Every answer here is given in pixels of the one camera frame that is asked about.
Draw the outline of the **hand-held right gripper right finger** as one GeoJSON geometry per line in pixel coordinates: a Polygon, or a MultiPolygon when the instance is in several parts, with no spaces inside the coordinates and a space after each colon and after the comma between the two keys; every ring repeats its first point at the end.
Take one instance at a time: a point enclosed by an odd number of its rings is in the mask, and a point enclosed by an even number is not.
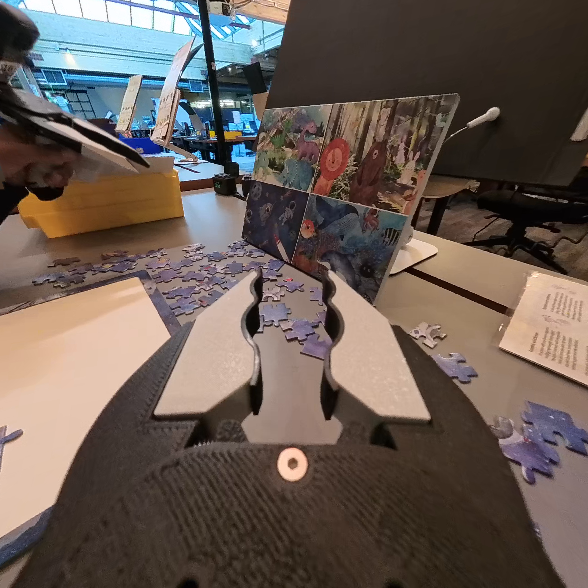
{"type": "Polygon", "coordinates": [[[322,292],[331,340],[320,385],[325,419],[428,424],[430,412],[386,317],[331,270],[322,292]]]}

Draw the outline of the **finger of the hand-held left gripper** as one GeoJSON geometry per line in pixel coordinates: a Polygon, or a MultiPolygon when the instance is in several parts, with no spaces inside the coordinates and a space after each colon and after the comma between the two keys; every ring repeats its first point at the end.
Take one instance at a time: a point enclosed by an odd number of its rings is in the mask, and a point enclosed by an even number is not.
{"type": "Polygon", "coordinates": [[[49,127],[60,136],[77,141],[82,146],[101,146],[115,154],[125,157],[136,169],[149,169],[149,162],[136,150],[123,143],[116,136],[81,119],[50,120],[49,127]]]}
{"type": "Polygon", "coordinates": [[[138,173],[125,157],[98,146],[82,146],[77,173],[138,173]]]}

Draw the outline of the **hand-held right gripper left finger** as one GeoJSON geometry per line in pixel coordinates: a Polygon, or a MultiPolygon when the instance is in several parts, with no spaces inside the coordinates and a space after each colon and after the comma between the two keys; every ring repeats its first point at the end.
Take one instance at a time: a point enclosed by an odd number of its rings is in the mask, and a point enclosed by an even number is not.
{"type": "Polygon", "coordinates": [[[189,325],[153,415],[159,420],[244,420],[263,400],[262,272],[250,273],[189,325]]]}

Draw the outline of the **puzzle pieces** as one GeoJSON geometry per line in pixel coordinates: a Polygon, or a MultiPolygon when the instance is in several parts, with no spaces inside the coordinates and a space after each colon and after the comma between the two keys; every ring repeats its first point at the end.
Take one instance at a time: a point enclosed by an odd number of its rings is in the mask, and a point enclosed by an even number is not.
{"type": "MultiPolygon", "coordinates": [[[[97,288],[106,290],[107,287],[121,285],[141,286],[145,290],[142,296],[148,297],[160,320],[165,323],[168,331],[173,333],[179,328],[178,316],[191,315],[191,318],[195,319],[195,311],[210,307],[239,283],[237,279],[216,275],[206,277],[203,283],[177,286],[161,292],[153,277],[142,270],[128,276],[89,284],[83,288],[55,292],[51,296],[28,302],[26,307],[64,299],[67,296],[94,293],[97,288]]],[[[263,333],[265,328],[280,327],[286,340],[299,343],[300,353],[323,361],[332,346],[331,338],[327,334],[321,336],[317,331],[319,325],[325,324],[326,307],[310,319],[296,318],[282,300],[284,294],[285,291],[278,283],[274,283],[271,289],[262,290],[260,308],[254,314],[254,322],[259,325],[257,332],[263,333]]],[[[555,448],[560,440],[565,443],[567,449],[586,455],[587,432],[577,427],[572,417],[564,411],[533,401],[526,401],[526,408],[521,414],[523,422],[519,428],[513,420],[500,415],[495,416],[490,429],[498,438],[505,457],[519,464],[525,480],[529,484],[534,484],[536,472],[552,476],[555,466],[560,463],[560,456],[555,448]]]]}

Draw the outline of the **space puzzle frame tray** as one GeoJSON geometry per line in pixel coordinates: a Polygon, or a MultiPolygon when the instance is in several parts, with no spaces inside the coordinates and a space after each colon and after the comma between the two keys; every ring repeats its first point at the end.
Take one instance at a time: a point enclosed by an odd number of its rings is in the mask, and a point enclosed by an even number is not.
{"type": "Polygon", "coordinates": [[[141,286],[1,310],[1,567],[44,532],[77,450],[113,395],[171,335],[141,286]]]}

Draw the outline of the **person's left forearm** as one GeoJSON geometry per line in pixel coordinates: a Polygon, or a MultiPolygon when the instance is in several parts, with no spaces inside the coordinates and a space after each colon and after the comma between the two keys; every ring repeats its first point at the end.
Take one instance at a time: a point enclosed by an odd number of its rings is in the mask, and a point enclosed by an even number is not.
{"type": "Polygon", "coordinates": [[[19,185],[12,185],[8,182],[2,183],[1,187],[1,219],[3,224],[7,217],[9,217],[15,209],[18,208],[19,203],[28,195],[26,187],[19,185]]]}

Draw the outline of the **person's left hand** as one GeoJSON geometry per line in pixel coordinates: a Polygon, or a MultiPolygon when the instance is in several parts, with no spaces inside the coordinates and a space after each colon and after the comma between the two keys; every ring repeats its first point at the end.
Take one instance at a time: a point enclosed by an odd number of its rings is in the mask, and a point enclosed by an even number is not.
{"type": "Polygon", "coordinates": [[[37,145],[1,128],[1,189],[30,187],[33,172],[43,168],[42,183],[51,189],[63,189],[73,175],[78,154],[59,145],[37,145]]]}

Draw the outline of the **yellow plastic bin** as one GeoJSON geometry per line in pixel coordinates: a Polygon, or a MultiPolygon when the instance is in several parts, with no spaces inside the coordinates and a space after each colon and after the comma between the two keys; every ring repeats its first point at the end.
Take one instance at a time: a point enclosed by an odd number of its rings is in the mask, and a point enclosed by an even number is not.
{"type": "Polygon", "coordinates": [[[174,157],[153,156],[148,162],[150,168],[138,174],[71,181],[53,201],[28,195],[18,205],[19,215],[27,228],[48,238],[183,217],[174,157]]]}

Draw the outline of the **wooden tilted stand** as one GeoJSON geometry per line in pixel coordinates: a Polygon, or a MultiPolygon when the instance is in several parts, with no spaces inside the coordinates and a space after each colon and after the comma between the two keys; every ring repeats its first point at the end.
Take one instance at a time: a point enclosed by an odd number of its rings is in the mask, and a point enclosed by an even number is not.
{"type": "Polygon", "coordinates": [[[151,140],[154,144],[183,156],[184,163],[199,164],[201,161],[197,156],[171,143],[180,100],[178,84],[185,67],[195,55],[195,51],[192,50],[193,44],[194,37],[190,37],[190,40],[174,55],[171,69],[166,76],[160,93],[158,114],[155,127],[151,133],[151,140]]]}
{"type": "Polygon", "coordinates": [[[130,129],[134,120],[136,102],[141,89],[143,76],[134,75],[129,78],[124,93],[120,113],[116,122],[115,131],[121,136],[131,136],[130,129]]]}

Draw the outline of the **white flat stand base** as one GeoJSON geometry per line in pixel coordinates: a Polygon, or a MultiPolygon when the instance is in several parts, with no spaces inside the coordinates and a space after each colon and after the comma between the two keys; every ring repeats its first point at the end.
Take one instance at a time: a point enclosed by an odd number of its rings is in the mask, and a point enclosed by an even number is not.
{"type": "Polygon", "coordinates": [[[438,248],[426,241],[411,238],[403,245],[389,271],[389,276],[396,275],[422,261],[428,260],[438,253],[438,248]]]}

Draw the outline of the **black pole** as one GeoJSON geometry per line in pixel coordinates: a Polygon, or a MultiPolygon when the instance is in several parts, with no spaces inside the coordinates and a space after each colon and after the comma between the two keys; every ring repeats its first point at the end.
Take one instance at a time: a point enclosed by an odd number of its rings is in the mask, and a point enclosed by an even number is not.
{"type": "Polygon", "coordinates": [[[217,65],[212,42],[212,30],[210,28],[209,12],[207,1],[198,1],[198,13],[201,21],[203,48],[205,52],[206,66],[208,71],[208,84],[212,113],[215,123],[215,133],[217,139],[217,162],[225,166],[227,162],[232,161],[229,146],[224,136],[224,123],[222,118],[222,109],[220,104],[219,86],[217,81],[217,65]]]}

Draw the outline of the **printed paper sheet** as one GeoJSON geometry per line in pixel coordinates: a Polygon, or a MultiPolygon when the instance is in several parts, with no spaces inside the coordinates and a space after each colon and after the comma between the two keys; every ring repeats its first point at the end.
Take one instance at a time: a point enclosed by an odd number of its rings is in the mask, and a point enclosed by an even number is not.
{"type": "Polygon", "coordinates": [[[587,386],[587,283],[533,272],[498,347],[587,386]]]}

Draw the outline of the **four-picture puzzle reference board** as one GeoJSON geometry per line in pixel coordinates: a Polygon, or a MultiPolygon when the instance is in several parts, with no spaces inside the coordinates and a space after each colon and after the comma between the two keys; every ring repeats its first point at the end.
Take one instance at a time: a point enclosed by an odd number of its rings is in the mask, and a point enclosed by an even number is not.
{"type": "Polygon", "coordinates": [[[457,93],[266,109],[242,238],[377,303],[458,108],[457,93]]]}

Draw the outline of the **brown wooden seat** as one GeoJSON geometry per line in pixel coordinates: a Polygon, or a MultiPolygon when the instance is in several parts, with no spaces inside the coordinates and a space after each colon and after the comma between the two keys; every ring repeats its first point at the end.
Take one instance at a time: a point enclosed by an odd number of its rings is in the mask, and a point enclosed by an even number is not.
{"type": "Polygon", "coordinates": [[[434,201],[426,233],[434,236],[437,235],[445,210],[448,209],[452,196],[464,190],[475,192],[479,186],[480,181],[475,179],[453,178],[440,175],[431,176],[422,193],[422,201],[434,201]]]}

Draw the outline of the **black office chair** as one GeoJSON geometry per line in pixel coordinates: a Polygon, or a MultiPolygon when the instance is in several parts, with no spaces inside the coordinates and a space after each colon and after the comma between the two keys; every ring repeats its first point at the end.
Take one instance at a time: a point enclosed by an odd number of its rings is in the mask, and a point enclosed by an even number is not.
{"type": "Polygon", "coordinates": [[[559,233],[555,224],[585,224],[587,223],[586,201],[559,202],[553,199],[527,195],[519,190],[497,189],[482,193],[477,200],[479,209],[490,212],[487,216],[490,222],[474,234],[474,239],[463,243],[470,247],[502,247],[504,256],[512,258],[514,253],[522,251],[540,263],[562,275],[569,272],[556,260],[554,251],[562,240],[568,240],[577,245],[583,237],[577,240],[562,236],[553,244],[537,241],[526,236],[528,229],[542,229],[551,233],[559,233]],[[511,225],[507,232],[488,239],[477,239],[480,232],[487,229],[496,220],[506,220],[511,225]]]}

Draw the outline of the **white gooseneck microphone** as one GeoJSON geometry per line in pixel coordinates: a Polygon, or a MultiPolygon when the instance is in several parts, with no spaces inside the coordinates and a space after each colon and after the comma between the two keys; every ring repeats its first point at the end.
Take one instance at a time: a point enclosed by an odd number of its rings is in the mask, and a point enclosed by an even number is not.
{"type": "Polygon", "coordinates": [[[481,126],[482,124],[485,124],[485,123],[496,121],[496,119],[500,116],[500,114],[501,114],[501,110],[499,107],[491,107],[484,114],[468,121],[467,124],[463,128],[460,128],[459,130],[453,132],[450,136],[448,136],[446,138],[445,142],[447,142],[449,139],[457,136],[458,134],[460,134],[463,131],[473,129],[473,128],[481,126]]]}

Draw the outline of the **black partition panel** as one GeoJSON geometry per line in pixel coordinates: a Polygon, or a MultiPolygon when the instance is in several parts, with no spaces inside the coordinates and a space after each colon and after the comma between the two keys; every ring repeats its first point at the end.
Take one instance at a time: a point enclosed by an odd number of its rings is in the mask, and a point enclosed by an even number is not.
{"type": "Polygon", "coordinates": [[[587,1],[291,1],[267,107],[457,93],[433,172],[567,186],[587,155],[587,1]]]}

